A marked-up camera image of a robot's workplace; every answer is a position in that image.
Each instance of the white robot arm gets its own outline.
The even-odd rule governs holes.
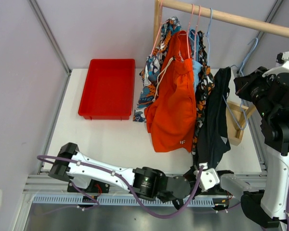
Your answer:
[[[58,180],[72,181],[82,189],[87,189],[91,180],[129,191],[128,184],[132,186],[139,198],[150,201],[157,197],[162,202],[177,200],[183,202],[192,191],[190,182],[183,176],[168,177],[162,171],[149,167],[133,169],[112,166],[85,156],[74,143],[68,143],[61,148],[48,175]],[[214,187],[219,182],[214,169],[206,169],[205,174],[200,176],[200,186],[203,191]]]
[[[289,73],[289,51],[277,55],[276,65],[277,67],[266,71],[262,77],[267,77],[273,74],[278,75],[280,73]]]

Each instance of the metal pole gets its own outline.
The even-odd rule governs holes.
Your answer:
[[[61,96],[60,96],[60,100],[59,100],[59,103],[58,103],[58,106],[57,106],[57,109],[56,109],[56,112],[55,112],[55,115],[54,115],[54,118],[53,118],[52,126],[51,126],[51,128],[49,130],[49,133],[48,133],[48,136],[47,136],[47,141],[46,141],[45,146],[43,148],[43,155],[47,155],[47,153],[48,153],[49,146],[50,146],[50,143],[51,143],[52,138],[53,138],[54,129],[56,127],[56,124],[57,124],[57,121],[58,121],[58,117],[59,117],[59,114],[60,114],[60,110],[61,110],[61,106],[62,106],[62,103],[63,103],[63,99],[64,99],[64,96],[66,94],[66,89],[67,89],[67,86],[68,86],[69,79],[70,79],[70,74],[67,76],[66,82],[64,83],[64,87],[63,87],[63,90],[62,90],[62,93],[61,93]],[[38,168],[38,174],[41,172],[42,167],[43,167],[43,162],[40,162],[39,168]]]
[[[49,28],[49,26],[48,26],[48,24],[46,22],[46,19],[45,19],[43,13],[42,13],[37,1],[36,0],[28,0],[28,2],[30,4],[35,16],[37,17],[41,27],[43,28],[43,30],[44,30],[44,32],[45,32],[50,44],[52,45],[54,52],[58,56],[58,58],[59,58],[59,60],[60,60],[60,62],[62,64],[64,70],[66,71],[67,75],[69,75],[71,70],[68,67],[66,59],[63,56],[63,54],[61,52],[61,49],[60,49],[58,43],[56,42],[56,40],[55,40],[55,38],[54,38],[54,36],[52,34],[52,31],[50,30],[50,28]]]

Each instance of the drawstring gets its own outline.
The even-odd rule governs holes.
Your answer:
[[[167,68],[170,66],[170,64],[171,64],[171,62],[172,62],[173,60],[175,60],[175,57],[174,57],[174,56],[169,59],[169,62],[168,62],[167,65],[165,66],[164,70],[162,70],[162,71],[159,73],[158,77],[159,77],[160,75],[162,75],[162,77],[160,78],[160,81],[158,80],[158,77],[157,77],[158,85],[156,86],[156,91],[155,91],[155,95],[154,95],[154,98],[153,98],[152,102],[155,102],[156,97],[158,96],[158,87],[159,87],[159,84],[160,84],[161,81],[163,80],[163,77],[164,77],[164,75],[165,75],[165,73],[166,73],[166,70],[167,70]]]

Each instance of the orange garment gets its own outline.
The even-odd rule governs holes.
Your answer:
[[[161,70],[167,66],[171,57],[175,57],[175,60],[167,68],[159,85],[158,98],[144,111],[146,125],[156,152],[169,152],[178,148],[191,152],[196,99],[193,63],[192,58],[188,58],[185,31],[175,33],[170,39]]]

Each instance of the red tray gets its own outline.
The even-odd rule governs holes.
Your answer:
[[[78,114],[85,119],[129,119],[135,60],[92,59]]]

